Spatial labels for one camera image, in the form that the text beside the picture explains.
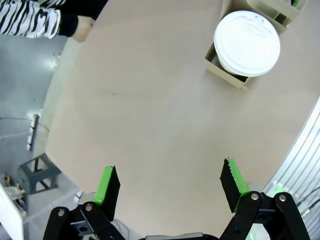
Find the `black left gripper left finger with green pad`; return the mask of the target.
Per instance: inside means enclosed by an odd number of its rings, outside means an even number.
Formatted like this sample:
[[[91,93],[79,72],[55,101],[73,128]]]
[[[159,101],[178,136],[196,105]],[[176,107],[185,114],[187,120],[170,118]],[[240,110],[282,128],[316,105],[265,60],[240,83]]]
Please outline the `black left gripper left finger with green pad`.
[[[69,210],[57,206],[50,212],[44,240],[82,240],[94,235],[97,240],[123,240],[123,235],[112,224],[120,190],[115,166],[104,168],[92,201]]]

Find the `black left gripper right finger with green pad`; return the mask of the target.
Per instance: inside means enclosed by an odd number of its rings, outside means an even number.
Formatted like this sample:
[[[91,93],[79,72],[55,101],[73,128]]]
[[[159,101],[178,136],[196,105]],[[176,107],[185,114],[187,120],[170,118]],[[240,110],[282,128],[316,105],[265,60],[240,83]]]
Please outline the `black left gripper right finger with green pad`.
[[[291,194],[274,197],[250,190],[236,162],[224,159],[220,181],[234,216],[221,240],[244,240],[253,224],[261,224],[271,240],[309,240],[307,228]]]

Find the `person's bare hand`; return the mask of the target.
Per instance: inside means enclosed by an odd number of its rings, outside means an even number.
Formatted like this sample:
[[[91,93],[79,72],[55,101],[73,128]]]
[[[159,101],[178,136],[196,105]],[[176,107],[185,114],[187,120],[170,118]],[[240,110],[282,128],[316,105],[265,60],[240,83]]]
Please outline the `person's bare hand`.
[[[96,21],[91,17],[82,15],[79,15],[77,19],[77,28],[71,38],[77,41],[78,43],[83,43],[86,41]]]

